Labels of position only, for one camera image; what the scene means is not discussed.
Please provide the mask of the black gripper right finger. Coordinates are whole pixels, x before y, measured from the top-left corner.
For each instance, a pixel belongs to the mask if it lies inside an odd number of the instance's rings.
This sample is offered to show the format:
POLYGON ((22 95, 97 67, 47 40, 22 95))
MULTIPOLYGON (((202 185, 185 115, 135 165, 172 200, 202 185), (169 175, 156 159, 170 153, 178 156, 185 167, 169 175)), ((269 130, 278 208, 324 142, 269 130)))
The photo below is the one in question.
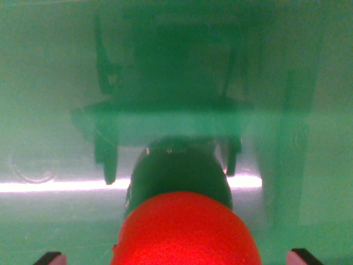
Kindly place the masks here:
POLYGON ((286 253, 286 265, 323 265, 306 248, 293 248, 286 253))

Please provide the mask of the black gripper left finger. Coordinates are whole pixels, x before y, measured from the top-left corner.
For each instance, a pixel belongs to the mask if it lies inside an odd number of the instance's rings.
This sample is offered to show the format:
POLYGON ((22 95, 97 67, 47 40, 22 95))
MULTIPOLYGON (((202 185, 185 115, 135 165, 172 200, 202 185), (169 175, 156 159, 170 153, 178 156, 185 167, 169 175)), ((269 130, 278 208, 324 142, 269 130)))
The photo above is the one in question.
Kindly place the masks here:
POLYGON ((46 252, 33 265, 67 265, 67 257, 62 252, 46 252))

